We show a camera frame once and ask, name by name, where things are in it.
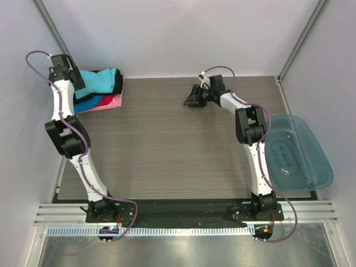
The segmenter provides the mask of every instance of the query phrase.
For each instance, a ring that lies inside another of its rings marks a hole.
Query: black cloth
[[[90,93],[89,95],[85,97],[81,97],[79,99],[76,98],[76,94],[73,95],[73,103],[78,104],[84,101],[87,101],[91,99],[93,96],[107,96],[107,95],[119,95],[122,93],[122,88],[123,88],[123,76],[120,74],[120,71],[116,69],[116,74],[115,74],[115,85],[113,86],[112,92],[111,93]]]

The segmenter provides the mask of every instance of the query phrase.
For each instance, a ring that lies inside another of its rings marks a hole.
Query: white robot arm
[[[52,85],[54,111],[52,120],[45,124],[46,131],[58,152],[69,159],[76,168],[86,188],[89,205],[88,210],[83,210],[97,219],[110,221],[115,218],[118,213],[115,202],[104,197],[110,196],[110,194],[106,186],[100,180],[91,159],[90,138],[74,114],[73,95],[76,90],[85,87],[84,81],[82,80],[78,68],[68,56],[56,55],[52,56],[51,60],[54,67],[50,68],[50,80],[58,87],[61,96]],[[73,126],[84,136],[88,146],[87,151],[79,135],[71,131],[61,121],[60,114],[69,125]]]
[[[193,86],[184,105],[205,107],[207,102],[214,102],[235,115],[236,137],[243,145],[250,165],[253,214],[256,218],[265,217],[266,214],[270,214],[272,210],[276,209],[277,200],[275,192],[269,186],[270,179],[264,153],[265,144],[264,142],[259,143],[266,133],[263,110],[261,107],[249,105],[230,90],[226,90],[222,78],[221,75],[208,77],[205,72],[202,72],[199,76],[200,85]]]

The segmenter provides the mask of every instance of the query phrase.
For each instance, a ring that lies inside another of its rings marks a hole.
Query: transparent blue bin
[[[265,154],[275,182],[285,190],[314,191],[333,181],[323,150],[305,121],[296,116],[272,117]]]

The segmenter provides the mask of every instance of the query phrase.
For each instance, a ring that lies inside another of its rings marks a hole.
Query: stack of folded clothes
[[[119,70],[80,71],[80,74],[86,87],[75,91],[75,114],[121,107],[123,77]]]

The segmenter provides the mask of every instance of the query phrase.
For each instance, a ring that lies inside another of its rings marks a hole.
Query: gray wood surface
[[[227,88],[231,78],[225,78]],[[133,199],[249,197],[248,160],[235,136],[235,119],[209,103],[183,106],[197,78],[126,80],[122,107],[84,113],[92,158],[111,195]],[[273,77],[237,78],[236,93],[285,114]],[[310,196],[294,194],[291,196]],[[86,191],[66,164],[60,199],[84,199]]]

